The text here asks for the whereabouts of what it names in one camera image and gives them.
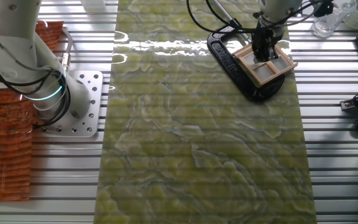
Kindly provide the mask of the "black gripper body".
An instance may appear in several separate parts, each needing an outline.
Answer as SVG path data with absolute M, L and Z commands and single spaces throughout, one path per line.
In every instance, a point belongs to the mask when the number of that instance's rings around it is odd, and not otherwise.
M 276 36 L 272 29 L 257 26 L 252 37 L 252 50 L 262 52 L 273 49 L 279 40 L 280 36 Z

